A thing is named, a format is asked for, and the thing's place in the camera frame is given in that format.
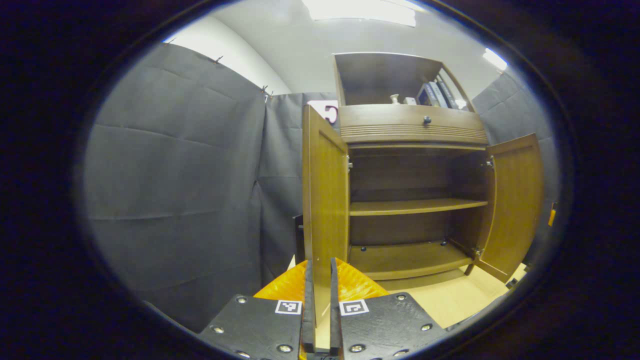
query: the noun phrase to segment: drawer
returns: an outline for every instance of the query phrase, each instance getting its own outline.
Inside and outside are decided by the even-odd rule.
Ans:
[[[431,118],[424,124],[424,117]],[[346,143],[458,142],[488,144],[476,113],[434,106],[365,104],[339,108],[340,135]]]

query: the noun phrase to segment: yellow tag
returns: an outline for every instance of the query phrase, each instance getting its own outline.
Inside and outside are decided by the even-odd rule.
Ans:
[[[549,226],[554,225],[554,219],[556,218],[556,211],[551,210],[551,215],[549,216]]]

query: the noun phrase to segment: open cabinet door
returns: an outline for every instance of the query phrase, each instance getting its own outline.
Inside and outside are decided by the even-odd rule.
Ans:
[[[303,110],[302,207],[305,257],[313,264],[316,324],[328,309],[331,258],[347,261],[348,148],[311,106]]]
[[[486,235],[478,243],[475,264],[507,282],[527,254],[538,225],[543,196],[540,149],[536,135],[529,134],[487,147],[487,153],[493,169],[487,170]]]

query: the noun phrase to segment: cabinet shelf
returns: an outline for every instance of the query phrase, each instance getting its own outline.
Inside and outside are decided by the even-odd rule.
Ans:
[[[351,247],[349,263],[372,280],[405,279],[469,265],[472,259],[449,243]]]
[[[352,202],[349,215],[352,217],[370,217],[378,215],[403,215],[433,213],[457,209],[476,208],[487,205],[486,201],[465,199],[429,199],[408,201]]]

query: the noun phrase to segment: wooden floor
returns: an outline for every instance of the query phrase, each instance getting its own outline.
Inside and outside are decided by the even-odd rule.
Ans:
[[[435,275],[411,279],[377,281],[390,293],[408,292],[441,327],[454,325],[484,309],[508,289],[504,283],[475,267],[465,276],[466,266]],[[520,280],[525,265],[514,278]],[[329,348],[329,311],[318,323],[316,347]]]

